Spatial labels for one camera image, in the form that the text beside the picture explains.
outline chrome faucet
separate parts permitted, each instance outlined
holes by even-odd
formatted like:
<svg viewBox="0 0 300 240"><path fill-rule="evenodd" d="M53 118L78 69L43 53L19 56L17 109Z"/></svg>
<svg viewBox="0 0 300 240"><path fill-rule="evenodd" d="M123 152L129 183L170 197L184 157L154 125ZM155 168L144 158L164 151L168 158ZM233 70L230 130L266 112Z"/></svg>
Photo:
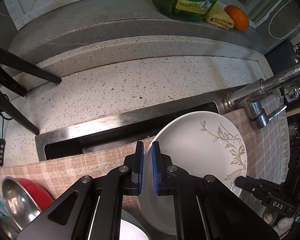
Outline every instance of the chrome faucet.
<svg viewBox="0 0 300 240"><path fill-rule="evenodd" d="M297 78L300 78L300 61L293 67L281 71L271 78L266 80L259 79L234 93L226 94L222 99L222 103L229 111L244 108L247 116L250 118L252 127L258 130L265 127L272 118L287 107L282 105L267 115L260 104L260 100L268 97L272 91L289 84Z"/></svg>

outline speckled countertop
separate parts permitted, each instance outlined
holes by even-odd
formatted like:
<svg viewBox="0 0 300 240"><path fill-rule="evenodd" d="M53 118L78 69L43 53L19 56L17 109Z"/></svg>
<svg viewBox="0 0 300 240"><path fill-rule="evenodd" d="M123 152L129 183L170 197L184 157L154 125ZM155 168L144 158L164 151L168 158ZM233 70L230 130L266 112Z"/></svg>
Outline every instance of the speckled countertop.
<svg viewBox="0 0 300 240"><path fill-rule="evenodd" d="M44 84L13 105L40 129L56 130L264 78L257 61L212 56L157 57L104 65ZM4 166L38 161L34 135L5 123Z"/></svg>
<svg viewBox="0 0 300 240"><path fill-rule="evenodd" d="M228 42L186 36L139 36L97 42L72 49L38 63L38 67L65 77L90 68L112 63L167 56L215 56L260 61L261 53ZM28 91L46 80L20 73L14 77ZM10 100L18 95L1 87Z"/></svg>

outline white bowl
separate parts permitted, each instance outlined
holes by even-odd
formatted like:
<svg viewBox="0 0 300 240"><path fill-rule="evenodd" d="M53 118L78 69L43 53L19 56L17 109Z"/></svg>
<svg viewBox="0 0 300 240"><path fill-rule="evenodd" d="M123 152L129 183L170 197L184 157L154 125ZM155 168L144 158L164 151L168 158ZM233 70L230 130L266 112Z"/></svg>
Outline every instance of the white bowl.
<svg viewBox="0 0 300 240"><path fill-rule="evenodd" d="M149 240L149 238L140 228L122 219L119 240Z"/></svg>
<svg viewBox="0 0 300 240"><path fill-rule="evenodd" d="M190 175L216 176L237 196L237 176L246 176L247 155L237 128L222 115L192 112L166 125L153 141L159 141L161 153ZM154 193L151 145L144 156L142 191L138 205L145 219L157 230L176 235L172 196Z"/></svg>

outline cloth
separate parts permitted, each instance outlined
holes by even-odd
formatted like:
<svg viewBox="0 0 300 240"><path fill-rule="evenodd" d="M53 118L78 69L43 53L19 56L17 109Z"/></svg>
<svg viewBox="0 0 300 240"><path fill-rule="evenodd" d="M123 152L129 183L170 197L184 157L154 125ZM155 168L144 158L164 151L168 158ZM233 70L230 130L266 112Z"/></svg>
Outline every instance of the cloth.
<svg viewBox="0 0 300 240"><path fill-rule="evenodd" d="M205 22L217 27L229 30L233 28L234 22L230 16L223 10L223 7L216 2L212 9L204 17Z"/></svg>
<svg viewBox="0 0 300 240"><path fill-rule="evenodd" d="M282 105L282 102L278 95L270 95L261 101L261 105L266 113L270 114ZM224 117L229 119L242 135L248 159L247 175L277 184L284 182L290 158L288 122L285 111L260 130L253 130L244 109L224 114ZM240 198L260 217L262 216L266 207L261 205L260 200L245 191L241 193Z"/></svg>
<svg viewBox="0 0 300 240"><path fill-rule="evenodd" d="M270 210L269 208L266 208L265 212L262 215L262 218L269 225L273 221L274 211ZM277 234L280 236L280 239L283 239L288 233L289 229L291 228L294 220L295 217L283 217L278 221L278 223L275 226L270 226L274 229L274 231L277 232Z"/></svg>
<svg viewBox="0 0 300 240"><path fill-rule="evenodd" d="M279 97L271 95L264 100L262 105L269 114L280 104ZM276 183L283 182L288 172L289 161L289 135L285 112L276 116L259 131L252 129L243 109L225 114L224 117L237 127L245 142L248 159L247 175ZM153 137L143 140L144 149L149 147L152 139ZM136 143L131 143L90 154L0 168L0 192L5 176L21 177L37 182L56 199L83 175L90 175L93 178L100 177L122 165L125 156L135 152L135 146ZM250 193L242 192L240 198L260 216L262 215L264 206ZM159 232L146 222L139 210L135 196L124 196L122 208L142 224L152 239L176 239L175 236Z"/></svg>

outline bolt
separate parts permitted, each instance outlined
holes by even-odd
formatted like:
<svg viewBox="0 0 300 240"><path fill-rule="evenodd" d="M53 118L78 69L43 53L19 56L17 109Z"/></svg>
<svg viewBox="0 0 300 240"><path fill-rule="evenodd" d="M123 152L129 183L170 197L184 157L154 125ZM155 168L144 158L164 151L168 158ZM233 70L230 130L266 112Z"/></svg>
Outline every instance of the bolt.
<svg viewBox="0 0 300 240"><path fill-rule="evenodd" d="M170 172L175 172L177 170L177 167L174 166L174 165L170 165L168 168L167 168L168 171Z"/></svg>
<svg viewBox="0 0 300 240"><path fill-rule="evenodd" d="M216 180L216 177L213 176L213 175L207 175L206 176L206 181L207 182L215 182L215 180Z"/></svg>
<svg viewBox="0 0 300 240"><path fill-rule="evenodd" d="M85 175L83 177L81 177L81 182L82 183L88 183L91 180L91 177L88 175Z"/></svg>
<svg viewBox="0 0 300 240"><path fill-rule="evenodd" d="M129 167L128 167L128 166L123 165L123 166L120 166L120 167L119 167L119 171L121 171L121 172L126 172L126 171L128 171L128 170L129 170Z"/></svg>

